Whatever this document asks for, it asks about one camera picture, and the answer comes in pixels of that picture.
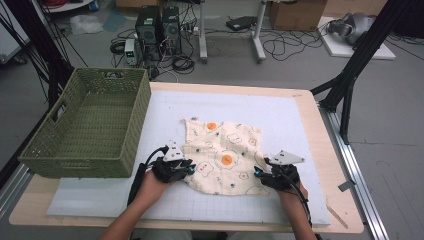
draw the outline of black cable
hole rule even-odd
[[[113,64],[112,64],[112,62],[111,62],[111,64],[114,68],[117,68],[119,66],[119,64],[121,63],[122,59],[125,56],[124,55],[125,54],[125,42],[119,41],[119,42],[112,43],[112,45],[110,46],[110,51],[113,53],[113,56],[112,56]],[[121,56],[118,63],[116,63],[116,59],[115,59],[116,55]]]
[[[43,12],[43,15],[44,15],[44,17],[46,18],[46,19],[50,19],[50,21],[51,22],[53,22],[53,25],[54,25],[54,27],[55,27],[55,30],[56,30],[56,33],[58,33],[57,32],[57,26],[56,26],[56,24],[54,23],[54,21],[53,21],[53,18],[51,18],[51,16],[50,16],[50,8],[45,4],[44,6],[45,7],[43,7],[43,6],[41,6],[41,5],[39,5],[40,6],[40,8],[42,9],[42,12]],[[47,24],[48,25],[48,27],[50,28],[50,31],[52,31],[53,33],[54,33],[54,31],[53,31],[53,29],[52,29],[52,26],[50,26],[50,24]],[[68,53],[66,52],[66,49],[65,49],[65,45],[63,44],[63,42],[62,42],[62,40],[59,38],[59,39],[56,39],[56,42],[57,42],[57,45],[59,46],[59,49],[60,49],[60,51],[62,52],[62,55],[63,55],[63,57],[65,58],[65,60],[68,62],[68,63],[70,63],[70,61],[69,61],[69,57],[68,57]]]
[[[264,50],[267,53],[271,54],[272,58],[274,58],[277,61],[285,61],[289,57],[291,57],[295,54],[300,54],[306,49],[306,47],[319,48],[323,45],[321,38],[319,36],[314,36],[314,34],[312,34],[312,33],[300,32],[301,35],[298,36],[298,35],[295,34],[294,31],[290,31],[289,32],[290,36],[286,36],[286,35],[283,35],[279,32],[272,31],[272,30],[263,30],[263,32],[272,32],[272,33],[278,35],[278,37],[276,37],[275,39],[264,41],[263,44],[262,44]],[[305,36],[311,37],[312,40],[308,41],[308,42],[304,42],[302,40],[302,38],[304,38]],[[276,52],[277,43],[281,43],[282,48],[283,48],[282,52]],[[301,49],[287,55],[286,45],[290,45],[290,46],[294,46],[294,47],[301,47]]]
[[[308,219],[309,225],[311,225],[312,227],[312,222],[311,222],[311,212],[309,210],[309,206],[308,206],[308,199],[305,198],[305,196],[303,195],[302,191],[299,189],[299,187],[296,185],[295,182],[293,182],[288,176],[286,176],[285,174],[281,174],[281,176],[283,176],[291,185],[291,187],[296,191],[300,202],[303,205],[303,208],[305,210],[305,214],[306,217]]]
[[[122,36],[122,34],[129,32],[129,31],[131,31],[131,32],[128,33],[126,36]],[[118,42],[125,42],[127,39],[135,39],[135,38],[130,38],[130,36],[132,34],[134,34],[135,32],[136,31],[135,31],[134,28],[130,28],[130,29],[127,29],[125,31],[122,31],[122,32],[118,33],[118,35],[116,35],[116,38],[110,40],[110,43],[114,44],[114,43],[118,43]]]
[[[6,15],[9,19],[9,22],[7,22],[6,18],[0,14],[0,20],[3,20],[4,22],[2,22],[4,28],[10,33],[10,35],[16,40],[16,42],[19,44],[19,46],[25,50],[25,52],[30,55],[29,57],[32,57],[42,68],[45,72],[47,72],[47,67],[45,66],[42,58],[40,56],[38,56],[37,54],[35,54],[30,48],[26,47],[26,43],[25,40],[23,39],[23,37],[15,31],[15,28],[13,26],[12,21],[10,20],[9,14],[6,11],[5,6],[3,5],[2,2],[0,2],[3,10],[6,12]]]
[[[387,40],[387,39],[386,39],[386,41],[387,41],[388,43],[392,44],[393,46],[398,47],[398,48],[402,49],[403,51],[405,51],[405,52],[407,52],[407,53],[411,54],[412,56],[417,57],[417,58],[419,58],[419,59],[421,59],[421,60],[424,60],[424,58],[423,58],[423,57],[420,57],[420,56],[416,55],[415,53],[412,53],[412,52],[410,52],[410,51],[406,50],[405,48],[403,48],[403,47],[401,47],[401,46],[397,45],[396,43],[393,43],[393,42],[391,42],[391,41],[389,41],[389,40]]]
[[[245,31],[238,31],[238,32],[213,29],[210,32],[205,32],[205,34],[211,34],[211,33],[247,33],[247,32],[250,32],[250,31],[252,31],[250,28],[246,29]]]
[[[54,25],[54,27],[55,27],[55,29],[56,29],[56,32],[58,33],[58,35],[59,35],[59,33],[60,34],[62,34],[62,36],[65,38],[65,40],[68,42],[68,44],[71,46],[71,48],[74,50],[74,52],[78,55],[78,57],[81,59],[81,61],[84,63],[84,65],[86,66],[86,67],[88,67],[88,64],[84,61],[84,59],[82,58],[82,56],[79,54],[79,52],[75,49],[75,47],[74,47],[74,45],[69,41],[69,39],[68,39],[68,37],[60,30],[60,28],[57,26],[57,24],[56,24],[56,22],[53,20],[53,18],[50,16],[50,14],[51,14],[51,12],[50,12],[50,9],[49,8],[47,8],[47,11],[48,11],[48,17],[49,17],[49,19],[50,19],[50,21],[53,23],[53,25]],[[66,52],[66,48],[65,48],[65,45],[63,44],[63,42],[62,42],[62,39],[61,38],[59,38],[59,41],[60,41],[60,43],[62,44],[62,46],[63,46],[63,54],[64,55],[66,55],[66,59],[67,59],[67,61],[68,61],[68,63],[70,63],[70,61],[69,61],[69,58],[68,58],[68,54],[67,54],[67,52]]]
[[[172,59],[172,69],[179,74],[192,73],[194,71],[194,65],[194,61],[187,56],[176,56]]]

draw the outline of printed fabric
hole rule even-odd
[[[268,194],[269,189],[254,176],[254,166],[266,169],[261,135],[260,129],[245,124],[187,120],[183,153],[196,168],[184,181],[210,194]]]

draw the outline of metal stand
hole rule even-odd
[[[339,152],[343,158],[345,169],[349,174],[350,179],[355,182],[355,193],[359,200],[364,216],[367,219],[367,225],[374,236],[375,240],[388,240],[386,228],[383,225],[383,221],[378,214],[377,208],[372,200],[371,194],[368,191],[367,183],[362,176],[361,169],[359,169],[358,163],[356,162],[353,150],[349,145],[344,144],[342,137],[337,134],[337,129],[340,128],[340,121],[336,113],[323,113],[328,123],[331,126],[331,132],[334,134],[335,142],[339,147]]]
[[[200,0],[199,50],[200,50],[200,61],[202,61],[202,63],[207,63],[208,50],[206,49],[204,5],[205,5],[205,0]]]
[[[261,40],[259,39],[259,35],[261,33],[261,28],[262,28],[262,21],[264,19],[264,14],[266,9],[266,2],[267,2],[266,0],[261,1],[261,5],[259,7],[259,13],[258,13],[258,22],[256,24],[256,31],[252,32],[253,43],[255,44],[256,52],[258,53],[258,63],[266,59]]]
[[[311,90],[312,94],[316,95],[331,89],[326,98],[319,102],[320,106],[329,112],[335,112],[339,102],[344,99],[340,135],[345,144],[349,144],[348,126],[355,82],[413,1],[388,0],[343,71],[334,79]]]
[[[262,21],[264,19],[265,9],[267,0],[261,0],[258,13],[258,22],[256,24],[256,31],[252,31],[252,39],[255,45],[256,52],[258,53],[258,63],[266,59],[265,52],[262,47],[259,34],[261,33]],[[208,50],[206,49],[206,36],[205,36],[205,0],[200,0],[200,28],[199,28],[199,50],[200,50],[200,61],[202,63],[208,62]]]

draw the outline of cable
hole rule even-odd
[[[39,66],[42,67],[45,72],[47,72],[47,66],[44,64],[43,59],[39,55],[35,54],[30,48],[26,47],[25,40],[22,38],[22,36],[18,32],[15,31],[13,23],[10,19],[8,11],[6,10],[6,7],[3,5],[3,2],[0,1],[0,4],[3,10],[5,11],[7,18],[9,19],[9,22],[7,22],[6,18],[2,14],[0,14],[0,20],[3,20],[2,24],[4,28],[10,33],[10,35],[13,38],[15,38],[19,46],[21,46],[21,48],[26,51],[26,53],[28,54],[28,57],[33,58],[39,64]]]
[[[69,44],[69,46],[71,46],[71,48],[74,50],[74,52],[78,55],[78,57],[81,59],[81,61],[84,63],[84,65],[86,66],[86,67],[88,67],[88,65],[87,65],[87,63],[84,61],[84,59],[82,58],[82,56],[79,54],[79,52],[75,49],[75,47],[74,47],[74,45],[69,41],[69,39],[68,39],[68,37],[61,31],[61,29],[57,26],[57,24],[56,24],[56,22],[53,20],[53,18],[51,17],[51,12],[50,12],[50,9],[49,8],[47,8],[47,12],[46,12],[46,9],[44,9],[41,5],[39,5],[40,6],[40,8],[43,10],[43,14],[44,14],[44,17],[46,18],[46,19],[50,19],[50,22],[51,23],[53,23],[53,26],[54,26],[54,28],[55,28],[55,30],[56,30],[56,33],[57,33],[57,35],[58,36],[60,36],[60,34],[65,38],[65,40],[68,42],[68,44]],[[66,52],[66,48],[65,48],[65,45],[63,44],[63,42],[62,42],[62,39],[59,37],[59,38],[56,38],[56,42],[58,42],[58,44],[59,44],[59,46],[62,46],[61,47],[61,50],[62,50],[62,55],[64,55],[65,56],[65,58],[66,58],[66,60],[67,60],[67,62],[70,64],[70,60],[69,60],[69,58],[68,58],[68,54],[67,54],[67,52]]]
[[[160,43],[160,47],[159,47],[159,50],[160,49],[162,49],[162,44],[164,43],[164,42],[166,42],[166,40],[168,40],[168,37],[166,37],[161,43]],[[177,83],[178,83],[178,77],[177,77],[177,75],[175,75],[175,73],[173,73],[173,72],[171,72],[171,71],[169,71],[169,70],[165,70],[163,67],[162,67],[162,62],[163,62],[163,60],[165,59],[165,56],[166,56],[166,48],[165,48],[165,51],[164,52],[160,52],[160,55],[162,55],[162,59],[158,62],[158,66],[159,66],[159,68],[160,69],[162,69],[163,71],[165,71],[165,72],[167,72],[167,73],[169,73],[169,74],[172,74],[174,77],[175,77],[175,79],[176,79],[176,81],[177,81]]]
[[[303,208],[305,210],[305,214],[308,219],[309,225],[312,227],[311,212],[309,211],[308,199],[305,198],[305,196],[303,195],[302,191],[300,191],[296,183],[293,182],[287,175],[281,174],[281,176],[283,176],[290,183],[291,187],[296,191],[296,194],[299,197],[299,200],[302,203]]]
[[[230,53],[230,54],[225,55],[225,56],[223,56],[223,57],[213,57],[213,56],[211,56],[211,58],[213,58],[213,59],[224,59],[224,58],[228,58],[228,57],[231,57],[231,56],[234,56],[234,55],[236,55],[236,54],[239,54],[239,53],[244,52],[244,51],[245,51],[245,49],[246,49],[246,44],[245,44],[245,41],[244,41],[243,36],[239,36],[239,37],[243,40],[243,49],[242,49],[242,50],[237,51],[237,52]],[[216,47],[216,44],[214,45],[214,48],[215,48],[215,49],[217,49],[217,50],[219,50],[220,52],[222,52],[222,51],[221,51],[221,49],[219,49],[219,48],[217,48],[217,47]]]
[[[278,35],[278,37],[264,41],[262,44],[264,50],[267,53],[271,54],[271,56],[277,61],[285,61],[295,54],[302,53],[306,49],[306,47],[319,48],[323,45],[321,38],[319,36],[315,36],[313,33],[289,31],[288,33],[290,36],[287,36],[273,30],[264,29],[263,32],[271,32]],[[305,37],[310,37],[312,38],[312,40],[304,42],[302,38]],[[280,44],[282,46],[283,49],[281,52],[277,52],[277,44]],[[286,45],[300,47],[300,49],[288,54],[286,52]]]
[[[195,62],[187,56],[176,56],[174,59],[172,59],[172,69],[179,74],[192,73],[194,71],[194,65]]]
[[[424,45],[424,40],[417,40],[417,38],[405,37],[398,34],[390,34],[389,38],[393,41],[402,41],[411,45]]]
[[[119,64],[121,63],[122,59],[125,56],[124,55],[124,53],[125,53],[125,42],[116,42],[116,43],[113,43],[110,46],[109,49],[113,53],[113,56],[112,56],[112,59],[111,59],[111,64],[112,64],[112,66],[114,68],[117,68],[119,66]],[[115,58],[116,55],[121,56],[119,58],[118,63],[116,63],[116,58]]]
[[[392,44],[393,46],[398,47],[398,48],[402,49],[403,51],[405,51],[405,52],[407,52],[407,53],[411,54],[412,56],[414,56],[414,57],[416,57],[416,58],[419,58],[419,59],[421,59],[421,60],[424,60],[424,58],[423,58],[423,57],[420,57],[420,56],[416,55],[415,53],[412,53],[412,52],[410,52],[410,51],[406,50],[405,48],[403,48],[403,47],[401,47],[401,46],[397,45],[396,43],[393,43],[393,42],[391,42],[391,41],[389,41],[389,40],[387,40],[387,39],[386,39],[386,41],[387,41],[388,43]]]

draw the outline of gray floor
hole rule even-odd
[[[71,11],[60,17],[62,23],[72,14],[91,13],[84,9]],[[94,15],[99,16],[101,22],[106,22],[110,20],[109,14],[108,10]],[[133,26],[134,21],[124,20],[121,25],[114,26],[115,29],[69,36],[69,40],[90,67],[110,67],[110,40],[118,32]],[[206,65],[197,62],[192,74],[177,75],[179,82],[312,89],[337,76],[348,61],[346,58],[330,57],[323,46],[307,48],[284,62],[275,61],[267,55],[265,62],[257,64],[252,42],[246,36],[211,35],[208,41],[211,41],[208,43],[209,53],[215,57],[209,58]],[[372,60],[360,75],[353,96],[349,138],[389,237],[422,239],[423,61],[386,44],[397,58],[395,61]],[[397,44],[424,56],[422,45]],[[70,48],[68,53],[74,66],[83,66]],[[193,58],[198,61],[197,50]],[[176,81],[168,73],[157,80]],[[3,167],[47,108],[30,64],[0,66],[0,102],[0,167]],[[10,211],[7,211],[1,218],[1,239],[57,239],[58,236],[62,239],[89,239],[103,230],[12,226],[7,220],[9,214]],[[208,237],[214,233],[198,234]],[[371,239],[367,230],[360,235],[325,234],[323,238]]]

